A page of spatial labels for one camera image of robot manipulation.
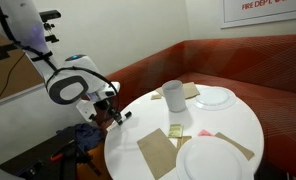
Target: white plate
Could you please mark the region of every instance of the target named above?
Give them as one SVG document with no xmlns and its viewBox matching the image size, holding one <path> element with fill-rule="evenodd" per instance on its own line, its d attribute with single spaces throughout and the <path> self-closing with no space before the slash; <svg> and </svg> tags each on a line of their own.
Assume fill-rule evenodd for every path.
<svg viewBox="0 0 296 180">
<path fill-rule="evenodd" d="M 195 105 L 205 110 L 221 110 L 235 104 L 236 95 L 222 87 L 207 87 L 199 89 L 200 95 L 195 97 Z"/>
<path fill-rule="evenodd" d="M 181 180 L 253 180 L 245 156 L 232 144 L 217 137 L 200 136 L 179 150 L 176 169 Z"/>
</svg>

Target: red upholstered bench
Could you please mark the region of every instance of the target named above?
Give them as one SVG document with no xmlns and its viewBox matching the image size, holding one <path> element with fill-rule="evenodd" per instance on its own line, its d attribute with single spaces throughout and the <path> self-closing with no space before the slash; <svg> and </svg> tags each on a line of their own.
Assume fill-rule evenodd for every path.
<svg viewBox="0 0 296 180">
<path fill-rule="evenodd" d="M 108 79 L 121 108 L 171 79 L 231 89 L 261 122 L 264 158 L 296 176 L 296 35 L 183 41 Z"/>
</svg>

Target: white cup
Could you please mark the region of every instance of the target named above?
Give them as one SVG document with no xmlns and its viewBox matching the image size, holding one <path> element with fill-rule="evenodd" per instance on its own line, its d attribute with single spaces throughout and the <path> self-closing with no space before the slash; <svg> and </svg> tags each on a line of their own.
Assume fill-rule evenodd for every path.
<svg viewBox="0 0 296 180">
<path fill-rule="evenodd" d="M 180 112 L 186 108 L 186 101 L 182 82 L 179 80 L 171 80 L 162 85 L 164 97 L 166 99 L 168 109 L 171 112 Z"/>
</svg>

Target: round white table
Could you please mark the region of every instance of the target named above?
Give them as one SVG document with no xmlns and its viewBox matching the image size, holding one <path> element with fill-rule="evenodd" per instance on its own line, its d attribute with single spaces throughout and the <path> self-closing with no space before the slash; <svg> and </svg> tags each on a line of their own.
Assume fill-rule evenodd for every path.
<svg viewBox="0 0 296 180">
<path fill-rule="evenodd" d="M 196 85 L 200 91 L 208 87 Z M 147 93 L 129 104 L 124 110 L 132 116 L 121 127 L 109 131 L 105 142 L 105 161 L 113 179 L 154 179 L 137 141 L 160 128 L 166 135 L 171 124 L 183 124 L 183 136 L 198 136 L 205 129 L 213 135 L 217 132 L 254 152 L 249 160 L 253 173 L 261 162 L 264 149 L 262 127 L 250 107 L 237 97 L 229 108 L 210 111 L 196 107 L 195 98 L 187 99 L 187 109 L 180 113 L 168 110 L 164 98 L 151 100 L 156 91 Z M 161 179 L 179 179 L 176 168 Z"/>
</svg>

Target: white sign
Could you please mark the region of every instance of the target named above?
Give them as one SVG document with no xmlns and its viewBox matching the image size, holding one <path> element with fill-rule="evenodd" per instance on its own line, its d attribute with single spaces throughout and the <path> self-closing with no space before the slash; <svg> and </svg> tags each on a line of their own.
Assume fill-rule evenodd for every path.
<svg viewBox="0 0 296 180">
<path fill-rule="evenodd" d="M 222 0 L 221 27 L 296 18 L 296 0 Z"/>
</svg>

